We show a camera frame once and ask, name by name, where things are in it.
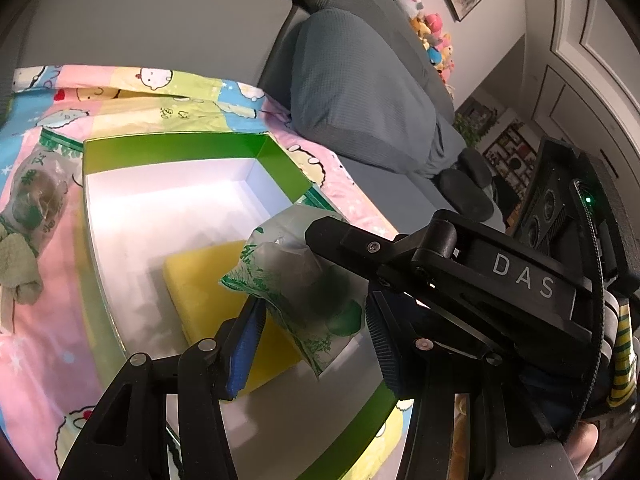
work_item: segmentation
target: yellow striped cloth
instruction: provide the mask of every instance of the yellow striped cloth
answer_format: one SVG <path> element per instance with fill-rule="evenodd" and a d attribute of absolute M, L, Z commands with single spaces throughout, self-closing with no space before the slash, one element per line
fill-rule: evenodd
<path fill-rule="evenodd" d="M 607 404 L 616 408 L 627 402 L 636 392 L 636 352 L 634 350 L 633 333 L 631 329 L 631 312 L 629 304 L 620 304 L 618 317 L 618 333 L 613 348 L 615 374 L 613 386 L 607 399 Z"/>

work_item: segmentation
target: green towel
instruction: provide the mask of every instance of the green towel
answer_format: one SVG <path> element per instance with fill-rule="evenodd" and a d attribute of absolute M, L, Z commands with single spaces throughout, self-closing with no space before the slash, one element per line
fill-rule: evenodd
<path fill-rule="evenodd" d="M 36 257 L 21 234 L 8 234 L 0 224 L 0 285 L 19 304 L 34 304 L 42 292 Z"/>

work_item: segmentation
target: plush toy pile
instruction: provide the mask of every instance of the plush toy pile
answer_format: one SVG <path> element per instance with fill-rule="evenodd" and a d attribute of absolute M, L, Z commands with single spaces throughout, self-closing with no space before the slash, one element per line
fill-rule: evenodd
<path fill-rule="evenodd" d="M 442 31 L 442 18 L 437 12 L 427 14 L 422 0 L 396 0 L 396 3 L 408 16 L 412 29 L 424 45 L 430 63 L 447 84 L 455 65 L 451 59 L 451 35 Z M 452 94 L 451 86 L 447 85 L 447 90 Z"/>

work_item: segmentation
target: plastic bag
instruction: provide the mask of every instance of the plastic bag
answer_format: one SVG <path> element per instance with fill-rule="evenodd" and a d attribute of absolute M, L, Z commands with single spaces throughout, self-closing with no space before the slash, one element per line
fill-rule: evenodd
<path fill-rule="evenodd" d="M 238 264 L 220 279 L 231 290 L 268 300 L 276 322 L 319 376 L 363 326 L 368 282 L 316 256 L 305 231 L 338 213 L 295 204 L 256 228 Z"/>
<path fill-rule="evenodd" d="M 82 144 L 43 130 L 40 142 L 15 172 L 0 223 L 7 232 L 24 236 L 36 256 L 46 247 L 62 216 L 81 150 Z"/>

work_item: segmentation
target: white wall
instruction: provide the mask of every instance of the white wall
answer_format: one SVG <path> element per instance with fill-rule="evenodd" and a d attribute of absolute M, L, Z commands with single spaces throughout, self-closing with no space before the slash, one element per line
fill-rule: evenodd
<path fill-rule="evenodd" d="M 480 85 L 480 89 L 516 111 L 520 108 L 524 47 L 522 36 Z"/>
<path fill-rule="evenodd" d="M 422 0 L 428 13 L 439 12 L 450 32 L 456 64 L 449 84 L 458 108 L 525 32 L 524 0 L 482 0 L 461 22 L 445 0 Z"/>

